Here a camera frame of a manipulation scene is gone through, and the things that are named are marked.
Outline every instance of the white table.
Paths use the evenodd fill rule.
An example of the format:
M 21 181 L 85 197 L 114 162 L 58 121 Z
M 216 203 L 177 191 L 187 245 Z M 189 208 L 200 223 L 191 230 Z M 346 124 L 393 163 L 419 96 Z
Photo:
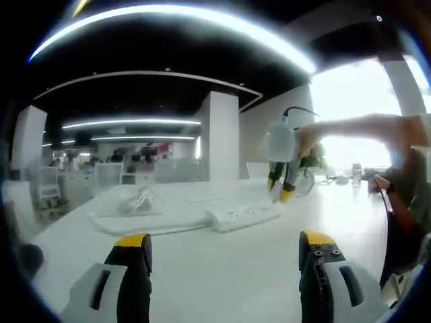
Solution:
M 70 286 L 95 262 L 104 262 L 117 237 L 94 231 L 87 213 L 108 194 L 72 211 L 34 240 L 45 257 L 36 290 L 57 313 L 69 301 Z M 203 211 L 190 196 L 237 194 L 236 200 L 265 196 L 266 180 L 155 185 L 177 215 Z M 344 256 L 380 279 L 387 242 L 385 205 L 349 186 L 316 186 L 292 198 L 286 214 L 254 227 L 219 234 L 210 228 L 154 236 L 153 322 L 301 322 L 298 238 L 303 229 L 329 234 Z

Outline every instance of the window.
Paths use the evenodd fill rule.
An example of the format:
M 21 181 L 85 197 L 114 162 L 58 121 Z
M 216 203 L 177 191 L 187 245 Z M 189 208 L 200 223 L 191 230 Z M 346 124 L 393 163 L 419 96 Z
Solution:
M 422 99 L 425 103 L 426 112 L 431 113 L 431 88 L 428 80 L 426 79 L 426 76 L 419 63 L 412 56 L 405 55 L 404 59 L 409 66 L 411 74 L 413 74 L 416 83 L 418 84 L 419 90 L 422 94 Z
M 377 58 L 346 64 L 315 75 L 311 97 L 316 120 L 339 120 L 370 113 L 398 114 L 401 110 L 391 82 Z M 327 137 L 322 140 L 330 167 L 337 170 L 362 167 L 387 168 L 389 152 L 372 139 Z

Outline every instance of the ceiling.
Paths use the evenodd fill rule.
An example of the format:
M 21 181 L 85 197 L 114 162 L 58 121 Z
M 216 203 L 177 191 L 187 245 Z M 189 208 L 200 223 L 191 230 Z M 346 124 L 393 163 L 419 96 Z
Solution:
M 28 104 L 45 110 L 48 112 L 45 141 L 68 139 L 72 133 L 64 133 L 61 126 L 74 120 L 134 116 L 190 118 L 211 90 L 238 96 L 240 107 L 250 104 L 261 94 L 260 100 L 248 106 L 253 108 L 302 85 L 310 77 L 295 64 L 240 34 L 202 21 L 177 16 L 167 18 L 156 13 L 127 15 L 92 24 L 25 63 L 47 36 L 74 21 L 113 8 L 162 3 L 91 0 L 71 18 L 76 3 L 68 5 L 68 1 L 54 1 L 53 5 L 49 1 L 49 5 L 43 6 L 44 1 L 31 2 L 32 14 L 24 16 L 30 22 L 26 26 L 31 28 L 21 32 L 22 37 L 17 35 L 9 39 L 9 48 L 14 48 L 17 53 L 10 53 L 10 61 L 17 69 L 9 78 L 8 89 L 17 104 L 9 119 L 13 123 L 19 110 Z M 238 15 L 281 34 L 283 27 L 328 2 L 287 4 L 277 0 L 244 0 L 233 4 L 233 1 L 214 0 L 187 1 L 187 5 Z M 390 38 L 390 43 L 394 43 L 396 36 Z M 296 47 L 311 56 L 321 71 L 340 61 L 375 55 L 378 43 L 375 24 L 359 23 Z M 135 72 L 103 77 L 107 73 L 124 71 Z M 153 72 L 168 73 L 154 75 Z M 59 86 L 82 77 L 88 79 Z M 183 128 L 145 125 L 125 129 L 127 134 L 150 135 L 179 134 Z M 75 131 L 73 135 L 95 133 L 107 134 L 106 130 L 98 128 L 84 131 L 84 134 Z

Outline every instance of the led light strip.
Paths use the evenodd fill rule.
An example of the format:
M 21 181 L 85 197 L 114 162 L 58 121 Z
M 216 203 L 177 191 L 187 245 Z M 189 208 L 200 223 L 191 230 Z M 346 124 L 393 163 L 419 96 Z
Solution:
M 93 141 L 98 140 L 118 140 L 118 139 L 172 139 L 172 140 L 195 140 L 194 137 L 176 137 L 176 136 L 123 136 L 123 137 L 101 137 L 92 138 Z
M 188 17 L 195 17 L 199 19 L 206 20 L 207 22 L 213 22 L 215 24 L 227 27 L 235 32 L 244 34 L 253 40 L 260 42 L 261 44 L 269 47 L 275 52 L 279 53 L 281 56 L 285 57 L 289 61 L 297 64 L 297 66 L 303 68 L 308 73 L 314 73 L 316 68 L 313 63 L 305 57 L 299 50 L 294 48 L 291 44 L 287 43 L 285 40 L 262 29 L 250 22 L 242 20 L 240 18 L 220 13 L 208 9 L 200 9 L 194 7 L 187 7 L 182 5 L 136 5 L 133 7 L 125 7 L 114 9 L 110 11 L 105 11 L 92 15 L 90 17 L 84 18 L 74 24 L 71 24 L 62 30 L 59 30 L 56 34 L 52 35 L 50 38 L 45 40 L 28 59 L 31 61 L 37 54 L 42 52 L 46 47 L 50 46 L 52 43 L 58 41 L 60 38 L 74 32 L 89 24 L 99 22 L 100 20 L 105 20 L 112 17 L 118 17 L 120 15 L 129 15 L 133 13 L 167 13 L 167 14 L 177 14 L 185 15 Z
M 61 142 L 62 144 L 68 144 L 68 143 L 75 143 L 75 140 L 73 140 L 73 139 L 68 139 L 68 140 L 64 140 L 64 141 L 62 141 Z M 50 147 L 52 145 L 52 143 L 44 143 L 43 145 L 42 145 L 42 147 Z
M 172 120 L 172 119 L 120 119 L 120 120 L 102 120 L 94 122 L 83 122 L 77 124 L 69 124 L 63 126 L 63 129 L 71 129 L 77 127 L 95 126 L 101 124 L 123 124 L 123 123 L 156 123 L 156 124 L 201 124 L 199 121 L 190 120 Z

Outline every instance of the white power strip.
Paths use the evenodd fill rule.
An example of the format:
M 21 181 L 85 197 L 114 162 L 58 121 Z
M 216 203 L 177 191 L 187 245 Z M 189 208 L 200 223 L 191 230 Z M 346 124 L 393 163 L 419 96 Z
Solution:
M 281 216 L 281 208 L 274 203 L 261 203 L 237 210 L 205 210 L 205 218 L 219 232 L 234 231 L 250 227 Z

